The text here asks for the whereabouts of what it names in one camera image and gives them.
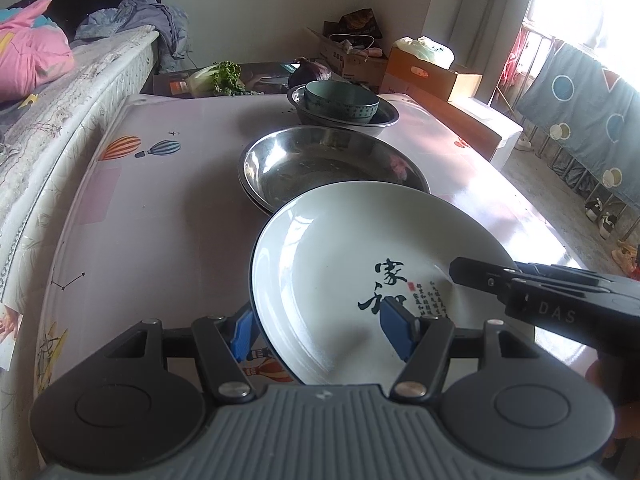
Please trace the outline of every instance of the plate rim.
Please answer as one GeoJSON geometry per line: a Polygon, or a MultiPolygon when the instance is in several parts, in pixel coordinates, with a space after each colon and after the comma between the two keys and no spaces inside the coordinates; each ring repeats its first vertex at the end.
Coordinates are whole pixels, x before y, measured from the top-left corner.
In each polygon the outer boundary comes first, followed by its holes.
{"type": "MultiPolygon", "coordinates": [[[[257,248],[258,248],[258,244],[260,243],[260,240],[262,239],[262,236],[264,235],[264,232],[267,230],[267,228],[271,225],[272,222],[275,222],[277,218],[279,218],[279,215],[284,214],[285,209],[288,206],[291,206],[295,201],[299,200],[300,197],[306,195],[307,193],[313,192],[316,189],[321,189],[323,187],[327,187],[327,186],[341,186],[343,184],[350,184],[351,182],[373,182],[375,184],[380,184],[382,186],[399,186],[401,188],[405,188],[405,189],[409,189],[409,190],[413,190],[415,192],[420,192],[420,190],[418,189],[414,189],[412,187],[407,187],[407,186],[400,186],[399,184],[393,184],[392,182],[381,182],[379,180],[348,180],[348,181],[344,181],[344,182],[334,182],[332,184],[325,184],[324,186],[319,186],[313,189],[310,189],[309,191],[304,192],[303,194],[298,195],[297,197],[293,198],[292,200],[290,200],[289,202],[287,202],[285,205],[283,205],[280,209],[278,209],[270,218],[269,220],[265,223],[265,225],[260,229],[260,233],[258,234],[255,243],[254,243],[254,248],[252,249],[251,252],[251,258],[249,259],[249,303],[251,305],[251,310],[252,313],[254,314],[254,320],[258,325],[258,328],[260,329],[260,334],[262,335],[262,338],[264,339],[264,342],[267,344],[267,346],[271,349],[271,351],[273,352],[273,355],[277,357],[278,362],[284,367],[284,369],[287,371],[287,373],[294,379],[296,380],[299,384],[307,384],[305,381],[303,381],[299,375],[297,375],[287,364],[287,362],[282,358],[282,356],[280,355],[280,353],[278,352],[278,350],[275,348],[275,346],[273,345],[271,338],[269,337],[269,335],[267,334],[266,330],[264,329],[264,325],[262,323],[262,320],[260,319],[260,315],[258,314],[258,309],[257,309],[257,305],[256,305],[256,301],[255,301],[255,295],[254,295],[254,261],[255,261],[255,255],[257,253],[257,248]]],[[[434,194],[431,193],[427,193],[428,195],[430,195],[432,198],[437,199],[445,204],[447,204],[447,206],[451,206],[455,209],[457,209],[460,213],[462,213],[463,215],[469,217],[473,222],[477,223],[482,229],[484,229],[491,237],[493,237],[495,239],[495,241],[498,243],[498,245],[500,245],[500,247],[504,250],[504,253],[508,256],[508,258],[514,262],[513,258],[511,257],[511,255],[508,253],[507,249],[504,247],[504,245],[497,239],[495,238],[495,236],[493,234],[491,234],[491,232],[489,231],[489,229],[487,229],[486,227],[484,227],[480,222],[478,222],[478,220],[476,220],[475,218],[473,218],[471,215],[469,215],[468,213],[466,213],[465,211],[462,211],[462,209],[457,208],[455,205],[453,205],[452,203],[447,202],[446,200],[440,198],[439,196],[436,196],[434,194]]],[[[531,340],[534,341],[535,339],[535,330],[536,327],[535,325],[531,325],[532,328],[532,335],[530,336],[531,340]]]]}

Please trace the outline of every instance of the pink blanket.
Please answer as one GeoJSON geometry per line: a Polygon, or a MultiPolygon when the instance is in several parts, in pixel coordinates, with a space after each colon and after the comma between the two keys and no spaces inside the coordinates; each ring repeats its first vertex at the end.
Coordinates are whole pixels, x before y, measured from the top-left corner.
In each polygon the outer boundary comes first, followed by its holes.
{"type": "Polygon", "coordinates": [[[0,102],[26,97],[73,68],[74,58],[60,28],[31,28],[50,3],[33,2],[0,23],[0,102]]]}

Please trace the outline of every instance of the striped hot air balloon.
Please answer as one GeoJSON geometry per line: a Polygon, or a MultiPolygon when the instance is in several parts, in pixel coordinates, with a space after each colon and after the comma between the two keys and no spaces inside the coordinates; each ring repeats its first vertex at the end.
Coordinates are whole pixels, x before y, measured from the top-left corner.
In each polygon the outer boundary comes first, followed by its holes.
{"type": "Polygon", "coordinates": [[[180,142],[177,140],[161,140],[160,142],[156,142],[148,152],[137,152],[135,157],[140,158],[141,156],[145,156],[147,153],[150,155],[171,155],[178,150],[180,150],[180,142]]]}
{"type": "Polygon", "coordinates": [[[244,374],[246,376],[262,375],[272,381],[279,383],[292,383],[293,378],[283,370],[282,366],[276,359],[268,358],[260,366],[251,368],[244,368],[244,374]]]}
{"type": "Polygon", "coordinates": [[[112,160],[135,152],[140,146],[140,139],[134,136],[120,137],[107,146],[100,160],[112,160]]]}

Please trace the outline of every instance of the bowl rim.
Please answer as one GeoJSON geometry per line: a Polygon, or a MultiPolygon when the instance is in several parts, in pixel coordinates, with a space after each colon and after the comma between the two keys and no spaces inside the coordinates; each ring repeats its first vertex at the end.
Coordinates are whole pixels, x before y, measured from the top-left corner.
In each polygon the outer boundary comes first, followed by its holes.
{"type": "Polygon", "coordinates": [[[356,92],[366,92],[367,94],[373,95],[373,98],[376,100],[376,102],[369,103],[369,104],[366,104],[366,105],[353,105],[353,104],[348,104],[348,103],[340,103],[340,104],[345,105],[345,106],[350,106],[350,107],[353,106],[353,107],[356,107],[356,108],[375,108],[377,110],[378,109],[378,105],[380,104],[380,97],[377,94],[375,94],[371,90],[368,90],[368,89],[363,88],[361,86],[349,83],[348,81],[336,81],[336,80],[333,80],[333,79],[320,79],[320,80],[316,80],[316,81],[309,81],[307,84],[304,85],[305,86],[305,91],[308,91],[313,97],[316,97],[318,99],[322,99],[322,100],[327,101],[329,103],[332,102],[330,99],[328,99],[328,98],[326,98],[324,96],[321,96],[320,94],[317,94],[317,93],[315,93],[312,90],[309,90],[307,88],[308,85],[310,85],[310,84],[312,85],[313,83],[320,83],[320,84],[324,84],[324,85],[331,84],[331,85],[334,85],[334,86],[343,86],[343,85],[349,85],[350,87],[353,86],[354,88],[358,89],[358,90],[356,90],[356,92]]]}
{"type": "MultiPolygon", "coordinates": [[[[287,132],[289,130],[299,129],[299,128],[302,128],[302,129],[306,129],[306,128],[330,128],[332,130],[339,130],[339,131],[342,131],[342,132],[348,132],[352,136],[355,135],[356,137],[370,139],[370,140],[372,140],[373,143],[380,142],[381,144],[386,146],[386,148],[388,150],[393,152],[395,155],[400,156],[402,158],[402,160],[404,160],[409,165],[411,170],[417,175],[418,179],[420,180],[420,184],[422,186],[422,189],[416,189],[416,191],[421,191],[421,192],[424,192],[426,194],[431,194],[431,189],[429,188],[429,183],[427,182],[427,179],[424,176],[424,174],[422,173],[422,171],[420,170],[420,168],[418,168],[418,165],[414,161],[412,161],[411,158],[409,158],[409,156],[405,155],[403,152],[401,152],[400,150],[398,150],[397,148],[395,148],[394,146],[392,146],[388,142],[385,142],[384,140],[381,140],[381,139],[379,139],[377,137],[372,137],[372,136],[364,134],[362,132],[358,132],[357,130],[350,130],[348,128],[339,128],[338,126],[320,126],[318,124],[296,124],[295,126],[290,126],[289,128],[283,128],[281,130],[277,130],[276,132],[271,132],[270,134],[261,136],[259,139],[255,140],[254,142],[250,142],[249,144],[247,144],[247,146],[244,148],[244,150],[242,150],[240,158],[238,159],[238,180],[240,181],[240,184],[242,185],[242,188],[244,189],[244,192],[247,193],[247,195],[249,195],[249,198],[254,200],[254,202],[256,203],[255,205],[261,206],[263,209],[268,211],[271,215],[273,215],[281,207],[284,207],[285,205],[287,205],[290,201],[285,202],[280,207],[274,207],[273,205],[269,204],[263,197],[261,197],[258,194],[258,192],[249,183],[248,179],[246,178],[246,176],[244,174],[244,163],[245,163],[245,161],[247,159],[248,153],[255,146],[257,146],[260,142],[263,142],[265,139],[267,139],[269,137],[275,137],[275,136],[277,136],[277,135],[279,135],[279,134],[281,134],[283,132],[287,132]]],[[[368,181],[368,182],[384,182],[384,181],[382,181],[382,180],[371,180],[371,181],[368,181]]]]}
{"type": "Polygon", "coordinates": [[[319,119],[322,119],[324,121],[330,121],[332,123],[336,123],[336,124],[340,124],[341,127],[343,128],[347,128],[350,129],[350,126],[354,126],[357,128],[386,128],[388,126],[393,126],[394,124],[396,124],[399,120],[400,120],[400,113],[398,112],[398,109],[393,106],[389,101],[387,101],[385,98],[382,98],[380,96],[378,96],[378,98],[380,99],[379,102],[379,106],[378,106],[378,111],[380,111],[380,107],[384,107],[385,109],[391,111],[391,118],[384,122],[384,123],[357,123],[355,121],[344,121],[342,119],[334,119],[332,117],[328,117],[325,115],[321,115],[321,114],[316,114],[314,112],[312,112],[311,110],[309,110],[308,108],[301,106],[294,98],[293,95],[297,92],[304,92],[305,91],[305,85],[298,85],[295,86],[291,89],[289,89],[289,91],[287,92],[287,99],[289,99],[289,103],[296,109],[296,111],[298,112],[302,112],[305,114],[308,114],[312,117],[317,117],[319,119]]]}

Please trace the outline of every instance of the red onion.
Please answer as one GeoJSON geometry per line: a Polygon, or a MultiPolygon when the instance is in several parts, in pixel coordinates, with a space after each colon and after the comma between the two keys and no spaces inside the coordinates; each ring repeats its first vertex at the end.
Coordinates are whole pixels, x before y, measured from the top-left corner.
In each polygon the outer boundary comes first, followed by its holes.
{"type": "Polygon", "coordinates": [[[323,64],[309,61],[304,57],[298,58],[297,62],[300,66],[289,76],[289,88],[306,85],[312,81],[331,79],[331,70],[323,64]]]}

